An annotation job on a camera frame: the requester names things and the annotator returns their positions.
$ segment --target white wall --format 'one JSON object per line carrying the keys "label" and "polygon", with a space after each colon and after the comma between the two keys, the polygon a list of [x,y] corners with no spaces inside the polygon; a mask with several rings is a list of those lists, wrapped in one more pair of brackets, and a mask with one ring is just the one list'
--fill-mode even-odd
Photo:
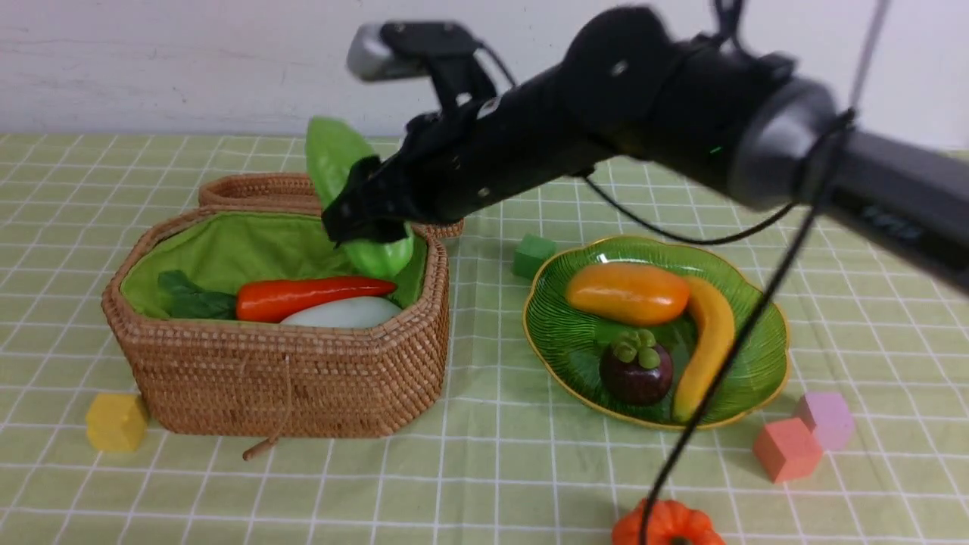
{"label": "white wall", "polygon": [[[397,135],[432,108],[426,82],[363,85],[344,70],[359,24],[455,17],[523,80],[557,62],[605,0],[6,0],[0,132],[300,134],[315,113]],[[652,3],[679,37],[706,0]],[[844,100],[873,0],[750,0],[755,51],[785,50]],[[895,0],[863,102],[872,129],[969,147],[967,0]]]}

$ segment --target yellow banana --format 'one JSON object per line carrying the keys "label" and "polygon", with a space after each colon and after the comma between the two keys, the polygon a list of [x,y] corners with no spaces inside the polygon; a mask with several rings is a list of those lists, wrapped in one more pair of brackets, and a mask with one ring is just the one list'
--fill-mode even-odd
{"label": "yellow banana", "polygon": [[697,324],[698,340],[673,393],[672,418],[681,423],[699,408],[736,334],[734,310],[723,293],[702,278],[686,276],[685,280],[690,286],[686,310]]}

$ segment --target red carrot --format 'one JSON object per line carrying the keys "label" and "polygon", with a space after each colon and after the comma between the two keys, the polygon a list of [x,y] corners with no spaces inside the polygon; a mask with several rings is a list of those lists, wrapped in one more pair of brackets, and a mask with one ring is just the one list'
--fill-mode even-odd
{"label": "red carrot", "polygon": [[236,295],[235,317],[246,322],[279,323],[312,306],[352,297],[381,297],[396,289],[393,282],[365,276],[250,282]]}

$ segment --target yellow cube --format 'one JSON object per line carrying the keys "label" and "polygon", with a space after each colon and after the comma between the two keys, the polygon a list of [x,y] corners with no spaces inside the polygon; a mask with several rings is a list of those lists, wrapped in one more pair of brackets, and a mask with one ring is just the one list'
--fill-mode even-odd
{"label": "yellow cube", "polygon": [[101,451],[134,452],[148,428],[148,410],[134,394],[98,394],[87,410],[87,440]]}

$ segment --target checkered tablecloth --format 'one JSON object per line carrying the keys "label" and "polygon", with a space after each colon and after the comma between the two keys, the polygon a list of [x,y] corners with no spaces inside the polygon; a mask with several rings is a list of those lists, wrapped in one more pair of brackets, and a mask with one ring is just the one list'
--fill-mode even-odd
{"label": "checkered tablecloth", "polygon": [[[239,456],[251,438],[157,424],[135,454],[88,446],[94,396],[135,391],[99,297],[138,236],[194,206],[203,182],[303,170],[288,138],[0,136],[0,543],[609,543],[675,435],[573,400],[524,340],[521,237],[568,248],[641,233],[572,181],[477,213],[447,242],[446,390],[398,435],[283,440],[251,462]],[[614,160],[595,178],[686,235],[760,219],[653,166]],[[763,285],[799,217],[714,251]],[[668,494],[732,544],[969,543],[966,300],[823,221],[777,301],[790,384],[765,411],[700,433]],[[856,436],[811,478],[772,485],[753,439],[815,390],[845,397]]]}

